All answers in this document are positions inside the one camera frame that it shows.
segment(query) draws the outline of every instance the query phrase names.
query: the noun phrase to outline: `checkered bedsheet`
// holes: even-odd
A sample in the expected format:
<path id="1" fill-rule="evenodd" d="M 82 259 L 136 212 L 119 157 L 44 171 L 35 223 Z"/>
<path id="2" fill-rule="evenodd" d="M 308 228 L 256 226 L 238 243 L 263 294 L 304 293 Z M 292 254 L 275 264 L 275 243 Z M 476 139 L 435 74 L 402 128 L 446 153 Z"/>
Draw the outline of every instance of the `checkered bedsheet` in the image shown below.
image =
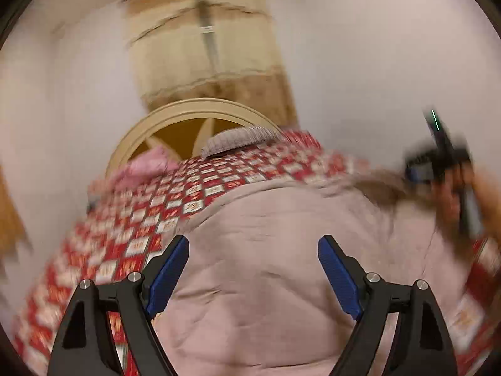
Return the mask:
<path id="1" fill-rule="evenodd" d="M 44 375 L 59 322 L 73 290 L 84 278 L 96 284 L 141 271 L 161 253 L 161 236 L 180 219 L 246 183 L 285 178 L 317 183 L 346 170 L 345 158 L 325 153 L 318 142 L 276 142 L 211 159 L 183 161 L 174 172 L 101 202 L 64 239 L 16 321 L 14 346 L 27 365 Z M 126 376 L 137 374 L 118 314 L 109 315 Z"/>

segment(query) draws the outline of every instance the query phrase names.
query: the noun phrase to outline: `human hand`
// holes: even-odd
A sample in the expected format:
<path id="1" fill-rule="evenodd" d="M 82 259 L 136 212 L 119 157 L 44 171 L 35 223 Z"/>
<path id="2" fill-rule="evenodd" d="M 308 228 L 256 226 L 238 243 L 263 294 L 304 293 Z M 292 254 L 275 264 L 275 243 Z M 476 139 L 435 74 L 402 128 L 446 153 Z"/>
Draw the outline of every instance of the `human hand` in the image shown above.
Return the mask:
<path id="1" fill-rule="evenodd" d="M 501 244 L 501 197 L 497 186 L 487 174 L 474 171 L 471 164 L 449 169 L 443 182 L 432 184 L 437 216 L 448 230 L 454 231 L 458 227 L 460 207 L 457 191 L 465 185 L 472 186 L 475 191 L 487 235 Z"/>

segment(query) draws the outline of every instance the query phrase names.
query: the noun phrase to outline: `pink fabric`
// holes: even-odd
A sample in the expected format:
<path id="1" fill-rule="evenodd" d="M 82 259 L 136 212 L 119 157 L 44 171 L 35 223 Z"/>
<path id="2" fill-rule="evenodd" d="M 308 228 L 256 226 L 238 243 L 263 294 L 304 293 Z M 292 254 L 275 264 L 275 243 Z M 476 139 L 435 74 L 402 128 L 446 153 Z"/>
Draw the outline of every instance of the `pink fabric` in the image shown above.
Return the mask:
<path id="1" fill-rule="evenodd" d="M 109 191 L 136 188 L 147 180 L 178 167 L 179 164 L 169 159 L 163 147 L 155 147 L 113 172 L 106 179 L 105 187 Z"/>

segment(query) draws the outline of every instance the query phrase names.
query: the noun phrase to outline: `white wall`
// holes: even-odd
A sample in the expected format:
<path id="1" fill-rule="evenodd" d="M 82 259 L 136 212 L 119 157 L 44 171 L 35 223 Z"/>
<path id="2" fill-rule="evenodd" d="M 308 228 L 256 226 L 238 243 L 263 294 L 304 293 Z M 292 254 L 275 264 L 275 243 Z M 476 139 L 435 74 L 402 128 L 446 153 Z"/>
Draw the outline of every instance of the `white wall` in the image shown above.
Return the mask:
<path id="1" fill-rule="evenodd" d="M 146 115 L 134 85 L 122 5 L 113 3 L 65 30 L 54 60 L 54 100 L 64 109 L 67 168 L 81 210 L 127 131 Z"/>
<path id="2" fill-rule="evenodd" d="M 296 96 L 304 128 L 328 147 L 394 165 L 429 137 L 422 109 L 434 106 L 501 178 L 501 41 L 474 0 L 297 1 L 305 26 L 276 22 L 292 84 L 311 86 Z M 282 12 L 294 16 L 291 7 Z M 313 37 L 297 46 L 309 45 L 314 78 L 293 52 L 296 34 L 311 35 L 305 27 Z"/>
<path id="3" fill-rule="evenodd" d="M 65 168 L 63 118 L 51 100 L 52 38 L 30 6 L 0 50 L 0 162 L 31 249 L 21 244 L 17 258 L 5 258 L 7 278 L 0 307 L 9 331 L 9 313 L 42 271 L 77 217 Z"/>

